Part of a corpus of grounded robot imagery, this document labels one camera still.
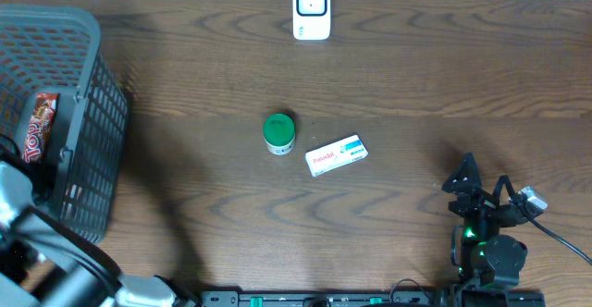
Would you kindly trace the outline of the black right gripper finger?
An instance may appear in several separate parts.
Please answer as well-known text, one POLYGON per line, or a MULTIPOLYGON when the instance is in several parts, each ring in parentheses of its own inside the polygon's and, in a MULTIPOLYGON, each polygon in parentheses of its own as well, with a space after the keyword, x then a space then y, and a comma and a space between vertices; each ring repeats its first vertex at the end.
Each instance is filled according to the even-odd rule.
POLYGON ((441 189, 455 195, 473 194, 482 189, 482 181, 475 157, 465 153, 458 168, 446 179, 441 189))
POLYGON ((510 178, 507 175, 502 175, 496 182, 496 185, 492 192, 492 197, 494 199, 495 205, 500 204, 500 196, 503 188, 505 188, 508 193, 510 203, 513 203, 513 199, 515 197, 516 192, 513 188, 510 178))

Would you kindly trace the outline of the green lid jar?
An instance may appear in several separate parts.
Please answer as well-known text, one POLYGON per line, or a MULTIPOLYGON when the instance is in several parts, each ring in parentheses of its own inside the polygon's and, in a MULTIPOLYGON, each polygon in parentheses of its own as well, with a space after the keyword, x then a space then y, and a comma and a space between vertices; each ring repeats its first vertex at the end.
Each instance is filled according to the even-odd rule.
POLYGON ((270 153, 288 154, 295 143, 295 124, 288 115, 281 113, 271 115, 263 126, 263 136, 270 153))

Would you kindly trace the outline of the red Top chocolate bar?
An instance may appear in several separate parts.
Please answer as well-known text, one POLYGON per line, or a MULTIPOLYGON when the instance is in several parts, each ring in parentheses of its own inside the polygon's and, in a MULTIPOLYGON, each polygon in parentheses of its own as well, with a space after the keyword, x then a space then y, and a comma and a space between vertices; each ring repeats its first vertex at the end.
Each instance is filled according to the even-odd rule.
POLYGON ((21 155, 25 163, 38 163, 43 160, 56 116, 58 99, 58 93, 37 93, 21 155))

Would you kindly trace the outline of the white Panadol box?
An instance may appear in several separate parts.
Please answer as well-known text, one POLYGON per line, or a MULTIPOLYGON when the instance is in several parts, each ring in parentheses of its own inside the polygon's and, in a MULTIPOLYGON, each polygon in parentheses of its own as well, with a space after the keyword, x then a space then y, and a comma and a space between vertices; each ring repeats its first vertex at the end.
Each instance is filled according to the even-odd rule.
POLYGON ((357 134, 307 152, 304 156, 311 175, 317 177, 330 170, 364 159, 368 151, 357 134))

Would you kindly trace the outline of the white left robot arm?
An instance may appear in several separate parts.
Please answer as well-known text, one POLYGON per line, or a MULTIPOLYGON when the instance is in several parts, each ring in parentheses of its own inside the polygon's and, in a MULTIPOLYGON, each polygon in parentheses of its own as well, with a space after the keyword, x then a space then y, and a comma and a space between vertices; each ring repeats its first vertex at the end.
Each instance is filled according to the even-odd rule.
POLYGON ((1 297, 17 306, 198 306, 160 276, 130 276, 96 245, 34 206, 35 171, 1 147, 1 297))

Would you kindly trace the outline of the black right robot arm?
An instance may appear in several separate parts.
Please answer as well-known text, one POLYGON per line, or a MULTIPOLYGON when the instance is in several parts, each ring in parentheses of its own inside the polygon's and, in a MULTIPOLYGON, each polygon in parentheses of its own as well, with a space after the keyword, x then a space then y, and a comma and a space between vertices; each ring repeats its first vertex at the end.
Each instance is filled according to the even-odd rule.
POLYGON ((452 231, 450 248, 451 262, 459 268, 461 282, 484 289, 517 286, 527 248, 500 233, 504 227, 526 221, 521 209, 524 200, 510 179, 503 175, 492 192, 483 190, 475 157, 466 153, 442 190, 455 196, 448 209, 463 219, 452 231))

